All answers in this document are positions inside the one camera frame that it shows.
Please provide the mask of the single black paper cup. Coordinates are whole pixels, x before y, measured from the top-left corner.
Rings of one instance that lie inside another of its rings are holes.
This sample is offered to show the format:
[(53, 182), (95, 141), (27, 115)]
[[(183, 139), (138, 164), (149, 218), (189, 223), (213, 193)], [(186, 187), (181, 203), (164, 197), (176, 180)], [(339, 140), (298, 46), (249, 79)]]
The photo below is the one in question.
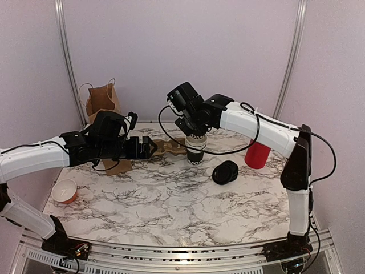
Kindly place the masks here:
[(194, 135), (191, 134), (185, 137), (185, 145), (189, 148), (196, 148), (198, 150), (204, 150), (207, 144), (207, 135)]

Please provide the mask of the right aluminium frame post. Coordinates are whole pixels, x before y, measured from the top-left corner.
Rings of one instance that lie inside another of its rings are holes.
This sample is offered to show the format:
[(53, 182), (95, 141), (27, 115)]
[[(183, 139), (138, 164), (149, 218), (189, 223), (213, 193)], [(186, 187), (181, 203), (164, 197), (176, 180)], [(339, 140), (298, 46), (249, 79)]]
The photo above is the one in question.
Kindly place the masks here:
[(273, 118), (278, 120), (282, 114), (286, 97), (289, 93), (291, 77), (294, 71), (295, 63), (298, 58), (300, 46), (302, 43), (303, 31), (305, 28), (305, 17), (307, 10), (308, 0), (298, 1), (297, 13), (295, 17), (293, 38), (291, 41), (289, 58), (287, 61), (285, 73), (283, 76), (281, 88), (278, 94), (277, 102), (273, 112)]

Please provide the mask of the left aluminium frame post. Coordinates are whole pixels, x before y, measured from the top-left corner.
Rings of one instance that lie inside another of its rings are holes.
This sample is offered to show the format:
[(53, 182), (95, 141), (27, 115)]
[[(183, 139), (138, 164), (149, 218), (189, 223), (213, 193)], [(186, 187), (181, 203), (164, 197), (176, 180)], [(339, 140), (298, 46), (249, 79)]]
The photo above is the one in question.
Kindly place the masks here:
[(80, 124), (83, 127), (87, 124), (87, 122), (84, 117), (82, 104), (80, 103), (79, 100), (78, 85), (76, 83), (74, 68), (72, 65), (70, 47), (67, 37), (66, 19), (64, 16), (64, 6), (62, 0), (55, 0), (55, 14), (56, 14), (56, 22), (58, 26), (60, 45), (63, 53), (64, 64), (66, 66), (66, 73), (71, 87), (72, 96), (75, 102), (76, 112), (78, 114)]

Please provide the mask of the brown paper bag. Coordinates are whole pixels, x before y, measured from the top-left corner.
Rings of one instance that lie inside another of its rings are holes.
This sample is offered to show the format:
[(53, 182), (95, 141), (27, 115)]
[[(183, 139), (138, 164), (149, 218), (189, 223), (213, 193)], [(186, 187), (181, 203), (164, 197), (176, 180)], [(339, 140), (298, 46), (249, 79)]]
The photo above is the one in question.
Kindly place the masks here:
[[(119, 99), (115, 91), (115, 78), (112, 78), (108, 83), (101, 87), (94, 87), (90, 83), (84, 83), (78, 88), (78, 99), (84, 107), (83, 114), (87, 115), (88, 124), (93, 124), (96, 115), (100, 111), (112, 111), (121, 114)], [(130, 160), (121, 160), (115, 166), (112, 160), (102, 160), (104, 173), (107, 176), (123, 174), (132, 171), (132, 163)]]

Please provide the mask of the aluminium frame post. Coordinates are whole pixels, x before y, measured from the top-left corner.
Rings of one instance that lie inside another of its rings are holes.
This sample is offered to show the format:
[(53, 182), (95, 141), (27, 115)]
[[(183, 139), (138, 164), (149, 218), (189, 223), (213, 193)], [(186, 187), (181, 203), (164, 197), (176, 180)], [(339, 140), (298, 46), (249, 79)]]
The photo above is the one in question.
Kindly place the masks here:
[(281, 88), (278, 94), (277, 102), (273, 112), (273, 118), (278, 120), (282, 114), (286, 97), (289, 93), (291, 77), (294, 71), (295, 63), (298, 58), (300, 46), (302, 43), (303, 31), (305, 28), (305, 17), (307, 10), (308, 0), (298, 1), (297, 13), (295, 17), (293, 38), (291, 41), (289, 58), (287, 61), (285, 73), (283, 76)]
[(78, 85), (76, 83), (74, 68), (72, 65), (70, 47), (67, 37), (66, 19), (64, 16), (64, 6), (62, 0), (55, 0), (55, 14), (56, 14), (56, 22), (58, 26), (60, 45), (63, 53), (64, 64), (66, 66), (66, 73), (71, 87), (72, 96), (75, 102), (76, 112), (78, 114), (80, 124), (83, 127), (87, 124), (87, 122), (84, 117), (82, 104), (80, 103), (79, 100)]

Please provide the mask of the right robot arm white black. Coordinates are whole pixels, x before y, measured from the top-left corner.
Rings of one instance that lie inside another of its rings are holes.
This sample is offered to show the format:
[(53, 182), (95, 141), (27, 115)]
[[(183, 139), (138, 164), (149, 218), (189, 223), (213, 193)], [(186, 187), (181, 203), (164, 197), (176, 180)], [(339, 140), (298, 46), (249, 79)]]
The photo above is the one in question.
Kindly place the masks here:
[(178, 119), (175, 125), (185, 134), (185, 148), (190, 153), (205, 153), (206, 133), (210, 128), (233, 131), (253, 143), (278, 152), (286, 158), (280, 177), (289, 199), (287, 239), (265, 244), (262, 253), (267, 261), (308, 254), (310, 214), (313, 195), (311, 176), (311, 130), (271, 120), (247, 103), (215, 94), (203, 100), (192, 85), (185, 82), (167, 94), (167, 102)]

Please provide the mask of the far cardboard cup carrier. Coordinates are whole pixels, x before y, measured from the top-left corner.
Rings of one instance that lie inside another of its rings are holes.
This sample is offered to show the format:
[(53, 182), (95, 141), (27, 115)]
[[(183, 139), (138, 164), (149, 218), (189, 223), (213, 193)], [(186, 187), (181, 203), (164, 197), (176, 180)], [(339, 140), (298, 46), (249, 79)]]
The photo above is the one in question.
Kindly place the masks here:
[(155, 139), (153, 141), (157, 145), (157, 150), (153, 153), (152, 156), (163, 156), (165, 154), (172, 154), (174, 156), (177, 156), (187, 154), (186, 148), (177, 144), (173, 140)]

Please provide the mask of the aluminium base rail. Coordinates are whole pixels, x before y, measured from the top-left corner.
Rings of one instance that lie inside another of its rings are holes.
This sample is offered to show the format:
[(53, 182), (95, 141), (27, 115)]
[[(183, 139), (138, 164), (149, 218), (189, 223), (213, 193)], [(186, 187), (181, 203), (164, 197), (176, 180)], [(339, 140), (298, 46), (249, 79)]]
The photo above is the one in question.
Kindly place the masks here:
[(10, 273), (343, 273), (329, 230), (310, 232), (311, 252), (268, 261), (265, 245), (256, 243), (163, 247), (90, 241), (87, 260), (68, 260), (41, 249), (42, 241), (25, 230)]

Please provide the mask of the orange white bowl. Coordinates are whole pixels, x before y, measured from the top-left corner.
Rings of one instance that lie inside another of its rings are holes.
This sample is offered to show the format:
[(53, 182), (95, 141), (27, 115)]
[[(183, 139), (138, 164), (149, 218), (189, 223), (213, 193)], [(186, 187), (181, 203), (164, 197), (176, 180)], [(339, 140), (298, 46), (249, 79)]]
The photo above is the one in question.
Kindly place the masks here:
[(70, 204), (76, 198), (78, 194), (78, 186), (72, 179), (62, 179), (55, 183), (52, 188), (52, 198), (62, 204)]

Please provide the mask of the stack of black paper cups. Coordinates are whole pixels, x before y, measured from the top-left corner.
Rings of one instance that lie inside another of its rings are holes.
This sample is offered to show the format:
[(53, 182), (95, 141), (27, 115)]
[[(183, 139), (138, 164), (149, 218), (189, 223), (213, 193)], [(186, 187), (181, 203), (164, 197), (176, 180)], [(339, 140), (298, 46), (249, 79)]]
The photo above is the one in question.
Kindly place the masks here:
[(186, 148), (187, 150), (187, 161), (191, 165), (199, 165), (204, 157), (204, 150), (198, 150), (196, 148)]

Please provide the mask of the red cylindrical container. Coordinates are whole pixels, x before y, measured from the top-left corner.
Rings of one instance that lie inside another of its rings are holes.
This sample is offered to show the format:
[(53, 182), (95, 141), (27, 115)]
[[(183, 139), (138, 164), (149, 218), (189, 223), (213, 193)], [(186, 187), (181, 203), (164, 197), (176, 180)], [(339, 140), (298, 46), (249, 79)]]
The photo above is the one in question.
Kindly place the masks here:
[(253, 169), (264, 168), (269, 157), (271, 148), (264, 146), (261, 143), (250, 141), (250, 147), (247, 149), (245, 155), (245, 163)]

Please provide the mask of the stack of black cup lids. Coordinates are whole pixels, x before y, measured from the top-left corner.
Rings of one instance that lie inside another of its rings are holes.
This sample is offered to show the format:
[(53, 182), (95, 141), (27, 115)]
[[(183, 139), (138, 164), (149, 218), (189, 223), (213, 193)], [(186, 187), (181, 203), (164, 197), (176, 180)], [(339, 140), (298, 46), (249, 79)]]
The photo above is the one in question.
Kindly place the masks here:
[(212, 173), (213, 181), (221, 186), (236, 180), (237, 177), (238, 177), (238, 165), (231, 160), (226, 160), (220, 165), (218, 165), (213, 170)]

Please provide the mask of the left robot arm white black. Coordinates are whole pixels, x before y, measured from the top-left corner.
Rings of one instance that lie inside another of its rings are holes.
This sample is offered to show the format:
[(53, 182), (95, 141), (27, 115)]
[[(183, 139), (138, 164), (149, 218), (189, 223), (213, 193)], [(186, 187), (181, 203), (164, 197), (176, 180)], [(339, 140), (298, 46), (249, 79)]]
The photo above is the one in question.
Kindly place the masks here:
[(129, 136), (136, 121), (134, 112), (123, 116), (100, 111), (94, 123), (81, 131), (1, 150), (1, 216), (40, 236), (43, 250), (87, 259), (88, 242), (70, 239), (57, 217), (43, 214), (23, 201), (9, 190), (7, 182), (51, 168), (75, 167), (84, 163), (97, 166), (104, 159), (115, 162), (149, 159), (157, 151), (157, 145), (148, 136)]

